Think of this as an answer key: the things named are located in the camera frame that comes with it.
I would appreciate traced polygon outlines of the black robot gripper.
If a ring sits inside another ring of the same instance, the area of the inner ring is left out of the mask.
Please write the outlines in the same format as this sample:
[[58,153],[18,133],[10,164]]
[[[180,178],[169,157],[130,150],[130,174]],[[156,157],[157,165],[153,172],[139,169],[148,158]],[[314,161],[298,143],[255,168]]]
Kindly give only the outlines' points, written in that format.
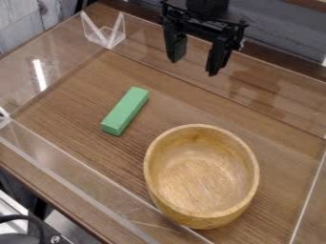
[[231,32],[231,40],[217,36],[208,51],[205,68],[209,76],[225,67],[231,50],[244,46],[248,23],[228,10],[229,0],[161,0],[161,25],[168,59],[172,63],[185,54],[187,34],[211,42],[217,34]]

